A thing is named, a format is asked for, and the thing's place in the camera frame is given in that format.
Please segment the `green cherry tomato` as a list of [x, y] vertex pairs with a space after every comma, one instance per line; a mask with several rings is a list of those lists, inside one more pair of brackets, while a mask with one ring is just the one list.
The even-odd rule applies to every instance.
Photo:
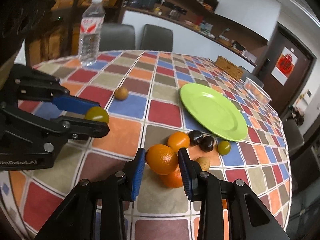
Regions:
[[107, 111], [105, 111], [103, 108], [95, 106], [91, 107], [84, 116], [85, 120], [90, 121], [98, 121], [98, 122], [104, 122], [109, 123], [110, 117]]

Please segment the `brown round fruit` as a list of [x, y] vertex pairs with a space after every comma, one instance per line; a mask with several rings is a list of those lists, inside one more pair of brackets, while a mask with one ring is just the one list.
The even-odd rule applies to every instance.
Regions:
[[126, 100], [128, 95], [129, 91], [126, 87], [119, 87], [114, 91], [114, 97], [119, 101]]

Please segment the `brown longan fruit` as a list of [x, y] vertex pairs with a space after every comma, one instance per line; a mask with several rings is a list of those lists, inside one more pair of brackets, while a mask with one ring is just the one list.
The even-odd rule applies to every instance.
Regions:
[[208, 157], [198, 157], [196, 162], [199, 163], [203, 171], [209, 171], [210, 169], [210, 159]]

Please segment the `large orange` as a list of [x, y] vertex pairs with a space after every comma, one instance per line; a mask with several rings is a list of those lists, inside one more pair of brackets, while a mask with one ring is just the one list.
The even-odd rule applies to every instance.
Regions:
[[178, 156], [169, 146], [157, 144], [147, 150], [146, 162], [153, 172], [164, 176], [176, 170]]

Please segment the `orange mandarin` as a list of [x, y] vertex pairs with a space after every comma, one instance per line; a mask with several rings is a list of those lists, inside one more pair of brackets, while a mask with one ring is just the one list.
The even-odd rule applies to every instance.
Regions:
[[183, 186], [180, 168], [177, 166], [174, 172], [167, 175], [159, 175], [162, 183], [168, 188], [179, 188]]

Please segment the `dark plum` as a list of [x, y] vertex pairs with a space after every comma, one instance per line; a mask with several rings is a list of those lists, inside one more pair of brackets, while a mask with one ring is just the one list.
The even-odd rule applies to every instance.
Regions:
[[199, 147], [203, 152], [210, 152], [214, 149], [215, 140], [211, 136], [203, 137], [199, 142]]
[[190, 140], [190, 145], [195, 146], [198, 145], [203, 139], [203, 133], [199, 130], [193, 130], [188, 133], [188, 137]]

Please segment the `small orange tomato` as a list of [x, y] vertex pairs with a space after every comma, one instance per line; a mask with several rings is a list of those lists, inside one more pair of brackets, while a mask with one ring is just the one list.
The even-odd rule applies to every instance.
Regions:
[[186, 133], [178, 131], [168, 137], [167, 145], [174, 150], [175, 153], [178, 153], [180, 148], [189, 147], [190, 138]]

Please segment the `checkered tablecloth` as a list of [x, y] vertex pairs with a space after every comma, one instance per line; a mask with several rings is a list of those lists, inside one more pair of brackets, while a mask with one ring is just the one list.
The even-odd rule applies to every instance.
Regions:
[[[166, 144], [177, 131], [204, 128], [179, 99], [180, 88], [198, 83], [229, 98], [248, 127], [246, 138], [231, 144], [227, 155], [208, 152], [210, 172], [221, 180], [244, 180], [286, 227], [291, 205], [291, 172], [282, 122], [213, 62], [202, 57], [155, 52], [103, 52], [82, 67], [77, 57], [36, 65], [58, 77], [72, 95], [97, 101], [110, 115], [102, 139], [69, 141], [50, 169], [1, 172], [2, 209], [20, 239], [33, 239], [48, 217], [81, 179], [99, 181], [121, 169], [140, 147]], [[126, 87], [119, 101], [114, 91]]]

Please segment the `dark chair near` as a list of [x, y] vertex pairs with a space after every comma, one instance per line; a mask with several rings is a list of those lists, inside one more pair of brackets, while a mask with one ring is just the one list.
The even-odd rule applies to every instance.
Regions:
[[103, 24], [99, 51], [135, 49], [135, 29], [132, 25], [118, 23]]

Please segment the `plastic water bottle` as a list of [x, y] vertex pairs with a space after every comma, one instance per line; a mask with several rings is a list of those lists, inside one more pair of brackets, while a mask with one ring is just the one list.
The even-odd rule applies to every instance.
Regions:
[[88, 67], [97, 61], [104, 18], [103, 0], [92, 0], [80, 23], [78, 54], [82, 66]]

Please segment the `green plate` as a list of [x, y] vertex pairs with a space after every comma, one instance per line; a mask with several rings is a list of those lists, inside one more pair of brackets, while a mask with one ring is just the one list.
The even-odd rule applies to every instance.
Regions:
[[229, 141], [246, 138], [246, 120], [221, 93], [198, 83], [188, 83], [180, 89], [180, 100], [195, 120], [218, 137]]

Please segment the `white fruit basket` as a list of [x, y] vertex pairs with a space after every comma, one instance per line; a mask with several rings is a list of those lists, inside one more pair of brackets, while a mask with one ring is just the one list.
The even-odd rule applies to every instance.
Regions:
[[255, 98], [255, 100], [257, 100], [263, 106], [272, 100], [258, 84], [248, 77], [244, 83], [244, 89], [250, 96]]

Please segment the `white counter cabinet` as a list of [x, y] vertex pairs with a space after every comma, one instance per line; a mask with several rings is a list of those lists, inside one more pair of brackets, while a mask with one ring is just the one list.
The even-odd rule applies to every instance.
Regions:
[[151, 24], [170, 29], [173, 32], [173, 53], [200, 56], [216, 61], [218, 56], [224, 57], [236, 66], [242, 66], [249, 72], [255, 64], [220, 43], [201, 35], [200, 33], [183, 27], [167, 19], [148, 15], [142, 12], [125, 10], [123, 24], [132, 25], [135, 29], [136, 48], [140, 48], [144, 25]]

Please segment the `dark chair far end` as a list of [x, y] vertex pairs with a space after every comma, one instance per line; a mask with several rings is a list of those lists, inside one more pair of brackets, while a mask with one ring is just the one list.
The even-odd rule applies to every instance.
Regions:
[[250, 73], [248, 70], [246, 70], [244, 67], [239, 66], [239, 68], [242, 70], [242, 76], [241, 76], [241, 80], [242, 81], [246, 81], [247, 78], [251, 79], [252, 81], [254, 81], [258, 86], [260, 86], [261, 88], [264, 87], [264, 84], [261, 80], [259, 80], [255, 75], [253, 75], [252, 73]]

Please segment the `brown door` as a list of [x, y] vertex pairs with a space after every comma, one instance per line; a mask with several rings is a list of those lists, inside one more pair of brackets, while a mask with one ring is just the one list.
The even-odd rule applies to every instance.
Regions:
[[281, 32], [275, 34], [257, 76], [271, 98], [270, 106], [279, 116], [292, 105], [311, 61], [310, 54], [301, 50], [291, 39]]

